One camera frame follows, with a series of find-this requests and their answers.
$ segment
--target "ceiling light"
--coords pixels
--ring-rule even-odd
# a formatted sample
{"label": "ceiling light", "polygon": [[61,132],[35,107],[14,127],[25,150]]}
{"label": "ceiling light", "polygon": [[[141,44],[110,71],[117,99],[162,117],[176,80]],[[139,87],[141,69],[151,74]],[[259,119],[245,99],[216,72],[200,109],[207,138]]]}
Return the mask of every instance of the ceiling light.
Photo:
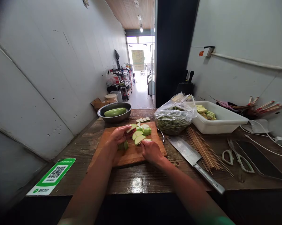
{"label": "ceiling light", "polygon": [[136,8],[139,8],[139,7],[140,7],[138,0],[135,0],[135,6],[136,6]]}

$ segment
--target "scissors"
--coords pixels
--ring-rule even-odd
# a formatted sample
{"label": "scissors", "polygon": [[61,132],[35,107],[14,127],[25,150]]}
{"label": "scissors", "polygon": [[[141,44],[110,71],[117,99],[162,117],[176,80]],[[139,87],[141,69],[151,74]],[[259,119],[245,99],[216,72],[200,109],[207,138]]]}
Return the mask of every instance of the scissors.
{"label": "scissors", "polygon": [[[228,145],[229,145],[229,148],[230,148],[230,149],[229,149],[229,150],[225,150],[224,152],[222,152],[222,160],[223,160],[225,163],[229,164],[229,165],[233,165],[233,164],[234,164],[234,158],[232,157],[232,151],[233,151],[233,152],[235,153],[235,156],[237,157],[237,161],[238,161],[238,163],[240,164],[242,170],[245,171],[245,172],[247,172],[247,173],[254,173],[254,170],[253,170],[252,166],[250,165],[250,163],[249,163],[243,156],[241,156],[239,153],[237,153],[237,151],[236,151],[235,148],[234,148],[234,144],[233,144],[232,140],[231,140],[231,139],[227,139],[227,142],[228,142]],[[227,161],[227,160],[224,158],[224,154],[225,154],[225,153],[228,153],[228,155],[229,155],[229,160],[230,160],[230,161]],[[246,168],[244,167],[244,165],[243,165],[241,159],[246,162],[246,164],[248,165],[248,167],[249,167],[250,170],[246,170]]]}

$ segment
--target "knife handle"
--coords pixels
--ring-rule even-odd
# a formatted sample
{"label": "knife handle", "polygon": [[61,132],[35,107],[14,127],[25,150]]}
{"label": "knife handle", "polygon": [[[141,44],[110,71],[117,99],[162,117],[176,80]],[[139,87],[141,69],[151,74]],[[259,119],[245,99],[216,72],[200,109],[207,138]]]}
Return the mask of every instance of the knife handle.
{"label": "knife handle", "polygon": [[196,168],[196,170],[216,189],[219,194],[222,195],[225,192],[224,187],[216,182],[210,175],[208,175],[208,173],[202,169],[201,166],[196,164],[194,168]]}

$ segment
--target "kitchen knife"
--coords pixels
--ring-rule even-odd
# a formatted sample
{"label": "kitchen knife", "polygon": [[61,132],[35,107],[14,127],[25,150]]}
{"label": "kitchen knife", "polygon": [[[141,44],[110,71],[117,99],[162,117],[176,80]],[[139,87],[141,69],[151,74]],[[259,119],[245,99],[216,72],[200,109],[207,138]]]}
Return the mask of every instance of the kitchen knife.
{"label": "kitchen knife", "polygon": [[187,142],[178,136],[167,137],[168,141],[179,151],[179,153],[188,161],[193,168],[195,168],[215,189],[219,194],[223,194],[225,189],[218,182],[216,182],[208,173],[197,164],[201,159],[201,155],[192,148]]}

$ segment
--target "wooden ceiling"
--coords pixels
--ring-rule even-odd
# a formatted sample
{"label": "wooden ceiling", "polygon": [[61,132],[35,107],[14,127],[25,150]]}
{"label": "wooden ceiling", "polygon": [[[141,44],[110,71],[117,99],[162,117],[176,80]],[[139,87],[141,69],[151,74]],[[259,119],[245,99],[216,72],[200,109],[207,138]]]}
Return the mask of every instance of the wooden ceiling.
{"label": "wooden ceiling", "polygon": [[154,0],[138,0],[139,8],[134,0],[106,0],[112,12],[125,30],[150,29]]}

